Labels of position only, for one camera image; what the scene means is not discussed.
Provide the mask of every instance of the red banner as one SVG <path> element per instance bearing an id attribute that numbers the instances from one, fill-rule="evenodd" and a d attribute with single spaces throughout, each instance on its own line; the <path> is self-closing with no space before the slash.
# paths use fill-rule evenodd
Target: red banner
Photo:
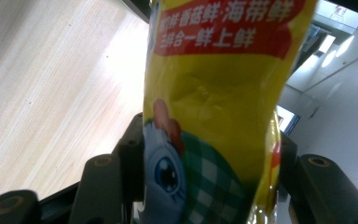
<path id="1" fill-rule="evenodd" d="M 161 12 L 155 52 L 283 59 L 292 42 L 288 22 L 303 6 L 304 0 L 194 0 Z"/>

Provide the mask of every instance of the ceiling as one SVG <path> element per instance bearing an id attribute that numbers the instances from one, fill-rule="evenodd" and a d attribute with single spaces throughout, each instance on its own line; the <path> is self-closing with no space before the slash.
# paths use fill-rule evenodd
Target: ceiling
<path id="1" fill-rule="evenodd" d="M 331 35 L 336 35 L 337 38 L 323 55 L 311 55 L 291 75 L 286 84 L 316 100 L 323 101 L 334 89 L 339 88 L 339 84 L 344 79 L 348 78 L 348 74 L 343 75 L 341 71 L 358 62 L 358 13 L 326 1 L 320 1 L 313 23 L 320 24 L 321 27 L 328 27 L 330 31 L 333 31 Z M 334 30 L 338 30 L 340 34 L 337 35 Z M 327 55 L 343 45 L 342 40 L 337 41 L 342 39 L 344 36 L 342 34 L 346 35 L 345 39 L 351 35 L 354 36 L 350 46 L 342 55 L 333 57 L 330 64 L 322 67 Z"/>

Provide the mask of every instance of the cartoon character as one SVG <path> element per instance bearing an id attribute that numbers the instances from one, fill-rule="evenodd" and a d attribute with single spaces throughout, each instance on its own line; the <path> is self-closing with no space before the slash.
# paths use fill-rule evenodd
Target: cartoon character
<path id="1" fill-rule="evenodd" d="M 144 126 L 145 201 L 135 217 L 144 223 L 178 223 L 186 202 L 185 147 L 179 123 L 169 118 L 162 100 L 154 105 L 154 120 Z"/>

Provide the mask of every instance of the ceiling light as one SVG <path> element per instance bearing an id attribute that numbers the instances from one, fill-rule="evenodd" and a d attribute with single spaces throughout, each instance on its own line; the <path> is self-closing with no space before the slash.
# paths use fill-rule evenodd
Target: ceiling light
<path id="1" fill-rule="evenodd" d="M 322 63 L 322 67 L 326 67 L 327 65 L 329 65 L 333 61 L 336 53 L 337 51 L 333 50 L 329 54 L 327 54 L 326 58 L 324 59 L 324 62 Z"/>
<path id="2" fill-rule="evenodd" d="M 339 46 L 336 57 L 341 56 L 343 53 L 345 53 L 345 51 L 347 51 L 347 49 L 350 47 L 353 39 L 354 39 L 354 35 L 349 37 L 347 40 L 344 41 L 344 43 L 341 44 L 341 46 Z"/>
<path id="3" fill-rule="evenodd" d="M 335 36 L 327 35 L 327 37 L 324 39 L 324 42 L 319 47 L 319 51 L 323 53 L 327 53 L 327 51 L 330 49 L 330 47 L 333 45 L 334 40 L 336 39 Z"/>

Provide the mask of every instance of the yellow snack bag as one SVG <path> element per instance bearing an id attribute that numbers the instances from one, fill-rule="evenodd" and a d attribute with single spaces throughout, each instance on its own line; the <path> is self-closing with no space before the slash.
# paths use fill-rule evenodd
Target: yellow snack bag
<path id="1" fill-rule="evenodd" d="M 136 223 L 272 223 L 273 111 L 316 0 L 158 0 Z"/>

